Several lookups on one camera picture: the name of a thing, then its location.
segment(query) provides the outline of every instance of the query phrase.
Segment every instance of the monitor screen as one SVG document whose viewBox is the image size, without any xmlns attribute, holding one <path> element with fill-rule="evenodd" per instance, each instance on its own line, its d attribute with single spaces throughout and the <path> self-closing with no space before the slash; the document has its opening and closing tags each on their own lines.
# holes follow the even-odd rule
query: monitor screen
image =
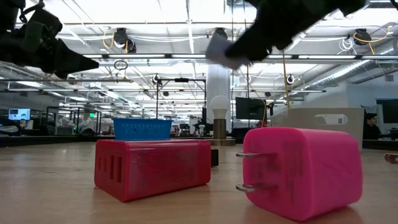
<svg viewBox="0 0 398 224">
<path fill-rule="evenodd" d="M 262 120 L 265 106 L 260 99 L 236 97 L 236 119 Z"/>
<path fill-rule="evenodd" d="M 30 109 L 9 109 L 8 119 L 13 121 L 30 120 Z"/>
</svg>

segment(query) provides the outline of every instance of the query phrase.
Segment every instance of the table surface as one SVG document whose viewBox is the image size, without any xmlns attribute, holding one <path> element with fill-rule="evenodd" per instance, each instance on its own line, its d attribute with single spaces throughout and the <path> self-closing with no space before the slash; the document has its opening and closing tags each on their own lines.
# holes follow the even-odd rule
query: table surface
<svg viewBox="0 0 398 224">
<path fill-rule="evenodd" d="M 208 185 L 121 203 L 93 182 L 95 144 L 80 142 L 0 149 L 0 223 L 295 223 L 252 205 L 235 189 L 242 146 L 217 147 L 220 166 Z M 398 221 L 398 166 L 364 150 L 364 192 L 350 207 L 311 219 L 321 224 Z"/>
</svg>

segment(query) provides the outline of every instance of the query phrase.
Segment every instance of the person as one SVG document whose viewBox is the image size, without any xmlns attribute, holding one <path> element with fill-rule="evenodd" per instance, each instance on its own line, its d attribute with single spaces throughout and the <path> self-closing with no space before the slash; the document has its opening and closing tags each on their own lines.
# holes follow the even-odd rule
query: person
<svg viewBox="0 0 398 224">
<path fill-rule="evenodd" d="M 377 114 L 367 113 L 365 115 L 366 123 L 363 127 L 363 139 L 367 140 L 378 140 L 381 134 L 379 127 L 377 126 Z"/>
</svg>

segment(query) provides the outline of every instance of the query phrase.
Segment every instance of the security camera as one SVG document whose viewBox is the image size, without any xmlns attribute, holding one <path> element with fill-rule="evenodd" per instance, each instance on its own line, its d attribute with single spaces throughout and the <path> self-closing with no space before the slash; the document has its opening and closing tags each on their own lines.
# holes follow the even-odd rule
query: security camera
<svg viewBox="0 0 398 224">
<path fill-rule="evenodd" d="M 290 74 L 290 75 L 286 78 L 287 85 L 293 85 L 294 80 L 295 80 L 294 76 Z"/>
<path fill-rule="evenodd" d="M 137 52 L 136 43 L 128 37 L 126 28 L 117 28 L 116 29 L 116 32 L 114 33 L 114 36 L 113 36 L 113 42 L 117 48 L 120 48 L 123 50 L 125 50 L 127 48 L 128 53 L 136 53 Z"/>
</svg>

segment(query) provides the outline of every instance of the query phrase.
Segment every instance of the plastic basket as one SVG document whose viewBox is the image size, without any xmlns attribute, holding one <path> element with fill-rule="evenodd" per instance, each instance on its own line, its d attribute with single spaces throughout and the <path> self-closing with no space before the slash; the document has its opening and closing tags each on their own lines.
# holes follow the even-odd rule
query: plastic basket
<svg viewBox="0 0 398 224">
<path fill-rule="evenodd" d="M 113 118 L 115 140 L 147 141 L 170 139 L 172 120 Z"/>
</svg>

